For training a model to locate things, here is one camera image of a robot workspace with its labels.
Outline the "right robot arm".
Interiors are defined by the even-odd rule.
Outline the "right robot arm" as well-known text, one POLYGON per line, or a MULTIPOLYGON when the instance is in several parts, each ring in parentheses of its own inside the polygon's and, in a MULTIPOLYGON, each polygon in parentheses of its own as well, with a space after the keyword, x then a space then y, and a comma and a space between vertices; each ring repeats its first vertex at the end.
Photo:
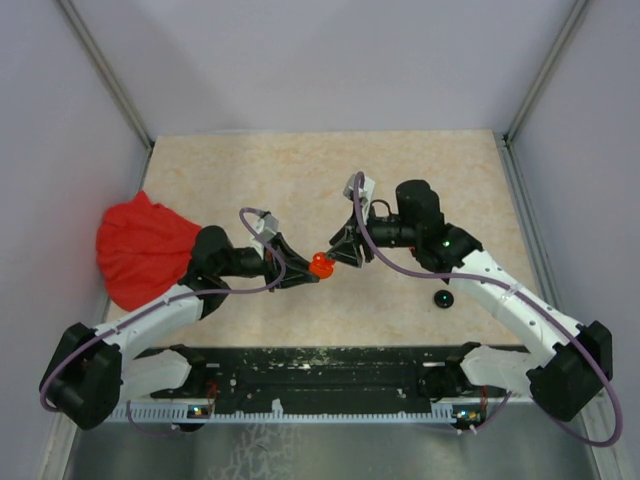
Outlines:
POLYGON ((375 183, 354 174, 345 197, 353 213, 331 239, 327 255, 361 267, 384 248, 407 248, 419 278, 438 278, 478 302, 524 345, 522 352, 467 344, 449 362, 448 387, 461 396, 479 386, 527 395, 552 418, 572 420, 613 376, 611 332, 563 314, 510 276, 464 229, 446 222, 437 193, 424 180, 395 189, 398 210, 373 209, 375 183))

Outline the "black round charging case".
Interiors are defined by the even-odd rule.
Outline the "black round charging case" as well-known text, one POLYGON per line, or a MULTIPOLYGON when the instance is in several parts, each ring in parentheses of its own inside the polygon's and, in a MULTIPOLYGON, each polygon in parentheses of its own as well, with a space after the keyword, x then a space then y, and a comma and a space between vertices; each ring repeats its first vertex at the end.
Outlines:
POLYGON ((448 290, 438 290, 433 295, 433 302, 440 309, 448 309, 453 306, 455 297, 448 290))

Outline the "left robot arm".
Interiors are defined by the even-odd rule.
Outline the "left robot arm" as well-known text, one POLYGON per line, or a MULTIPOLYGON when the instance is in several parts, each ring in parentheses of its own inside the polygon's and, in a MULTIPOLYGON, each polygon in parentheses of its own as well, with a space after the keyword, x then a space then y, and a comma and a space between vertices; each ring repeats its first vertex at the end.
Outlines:
POLYGON ((147 355, 153 343, 216 311, 234 292, 228 277, 261 277, 273 291, 317 283, 331 268, 322 254, 298 255, 279 233, 236 248, 221 227, 205 227, 185 275, 165 294, 103 327, 76 323, 63 333, 39 386, 41 404, 89 430, 124 402, 168 391, 197 396, 208 384, 204 357, 185 345, 147 355))

